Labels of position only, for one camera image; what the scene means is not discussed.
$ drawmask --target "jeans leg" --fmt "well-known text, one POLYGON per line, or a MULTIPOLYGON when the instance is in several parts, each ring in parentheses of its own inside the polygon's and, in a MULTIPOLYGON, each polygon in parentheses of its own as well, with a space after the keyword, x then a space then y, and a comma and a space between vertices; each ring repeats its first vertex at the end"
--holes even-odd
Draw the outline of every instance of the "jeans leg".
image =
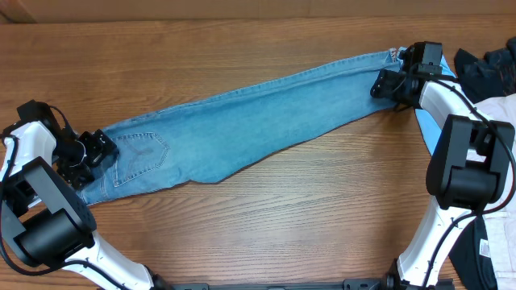
POLYGON ((119 155, 95 169, 80 194, 88 204, 173 187, 216 183, 283 148, 393 106, 369 95, 394 51, 312 68, 203 101, 129 119, 104 131, 119 155))

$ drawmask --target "clothing label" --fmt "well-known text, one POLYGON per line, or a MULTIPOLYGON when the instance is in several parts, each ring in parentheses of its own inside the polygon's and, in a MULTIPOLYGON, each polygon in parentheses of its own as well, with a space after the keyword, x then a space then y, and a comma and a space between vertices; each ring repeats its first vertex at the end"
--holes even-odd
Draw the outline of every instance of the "clothing label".
POLYGON ((397 48, 391 48, 389 49, 389 52, 390 52, 390 58, 393 62, 397 62, 397 53, 398 53, 398 49, 397 48))
POLYGON ((479 246, 479 255, 484 256, 486 258, 491 258, 491 254, 489 253, 489 242, 481 238, 481 245, 479 246))

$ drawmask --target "white fabric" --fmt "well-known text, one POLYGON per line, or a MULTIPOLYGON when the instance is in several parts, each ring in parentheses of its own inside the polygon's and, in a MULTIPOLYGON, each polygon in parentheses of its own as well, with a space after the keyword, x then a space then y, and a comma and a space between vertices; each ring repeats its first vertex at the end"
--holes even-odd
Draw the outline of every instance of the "white fabric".
MULTIPOLYGON (((508 97, 491 97, 475 106, 494 120, 510 122, 516 127, 516 94, 508 97)), ((516 155, 516 143, 513 143, 512 152, 516 155)), ((479 158, 476 154, 468 153, 469 160, 479 158)), ((512 175, 509 167, 502 196, 498 202, 488 205, 487 209, 499 205, 507 198, 513 180, 512 175)), ((484 220, 498 289, 516 289, 516 198, 499 212, 485 215, 484 220)))

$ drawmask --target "pile of clothes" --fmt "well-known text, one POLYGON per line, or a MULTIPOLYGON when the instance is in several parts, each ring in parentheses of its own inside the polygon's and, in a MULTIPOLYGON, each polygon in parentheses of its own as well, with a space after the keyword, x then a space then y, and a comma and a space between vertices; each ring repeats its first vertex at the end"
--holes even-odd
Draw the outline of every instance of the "pile of clothes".
MULTIPOLYGON (((475 106, 491 118, 516 126, 516 38, 484 59, 460 49, 455 56, 460 85, 475 106)), ((516 155, 516 144, 513 153, 516 155)), ((500 201, 512 182, 508 174, 500 201)), ((516 286, 516 202, 472 222, 457 240, 450 259, 467 289, 516 286)))

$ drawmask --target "wooden table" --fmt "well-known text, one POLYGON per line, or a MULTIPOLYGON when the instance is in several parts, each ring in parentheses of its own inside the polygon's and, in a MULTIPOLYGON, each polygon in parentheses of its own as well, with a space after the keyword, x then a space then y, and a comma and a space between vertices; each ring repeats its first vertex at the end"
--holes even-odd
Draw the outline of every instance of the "wooden table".
MULTIPOLYGON (((478 56, 514 36, 513 15, 0 26, 0 127, 30 99, 77 131, 300 72, 442 42, 478 56)), ((220 184, 189 183, 94 205, 102 235, 174 283, 381 276, 429 200, 414 113, 381 112, 281 151, 220 184)), ((457 278, 449 262, 442 277, 457 278)), ((15 274, 1 289, 92 289, 79 275, 15 274)))

